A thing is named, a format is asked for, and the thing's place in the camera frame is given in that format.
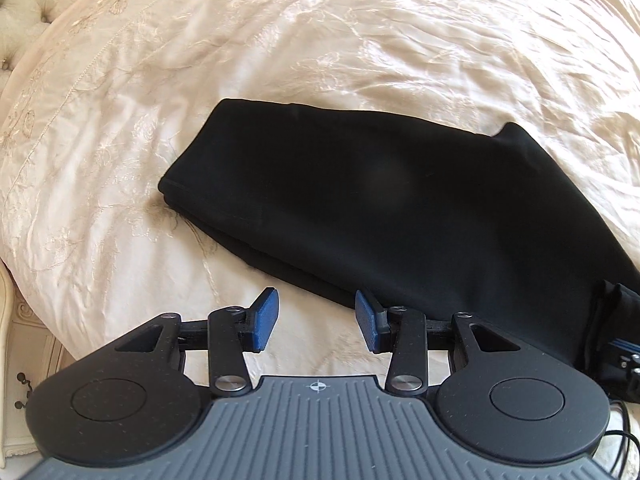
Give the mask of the black pants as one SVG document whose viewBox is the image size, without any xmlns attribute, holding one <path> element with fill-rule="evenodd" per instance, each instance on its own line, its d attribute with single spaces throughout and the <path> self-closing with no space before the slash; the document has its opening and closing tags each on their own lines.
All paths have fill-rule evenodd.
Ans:
<svg viewBox="0 0 640 480">
<path fill-rule="evenodd" d="M 471 311 L 579 363 L 603 281 L 639 273 L 520 126 L 482 136 L 381 112 L 224 100 L 160 178 L 247 263 L 348 304 Z"/>
</svg>

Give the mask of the cream embroidered bedspread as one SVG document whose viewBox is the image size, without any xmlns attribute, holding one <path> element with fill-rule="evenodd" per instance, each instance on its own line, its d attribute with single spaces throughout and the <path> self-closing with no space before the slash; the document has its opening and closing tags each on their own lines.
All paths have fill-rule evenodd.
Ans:
<svg viewBox="0 0 640 480">
<path fill-rule="evenodd" d="M 639 0 L 77 0 L 1 84 L 1 257 L 76 358 L 270 285 L 157 189 L 225 98 L 517 122 L 639 255 Z"/>
</svg>

